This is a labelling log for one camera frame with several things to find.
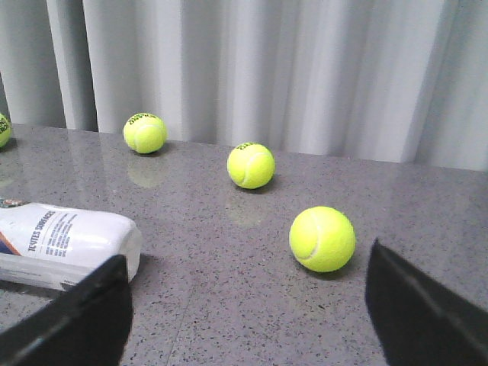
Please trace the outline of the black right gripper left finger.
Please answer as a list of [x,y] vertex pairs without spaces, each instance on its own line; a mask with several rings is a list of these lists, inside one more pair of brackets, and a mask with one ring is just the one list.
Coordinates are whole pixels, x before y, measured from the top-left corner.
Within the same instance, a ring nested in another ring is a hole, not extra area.
[[3,365],[117,365],[133,301],[127,261],[115,255],[73,289],[1,334]]

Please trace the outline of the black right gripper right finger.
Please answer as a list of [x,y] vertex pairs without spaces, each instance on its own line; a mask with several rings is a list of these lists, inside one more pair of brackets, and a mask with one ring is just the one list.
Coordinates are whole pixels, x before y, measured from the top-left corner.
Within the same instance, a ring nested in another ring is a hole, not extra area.
[[374,241],[365,303],[389,365],[485,365],[487,312]]

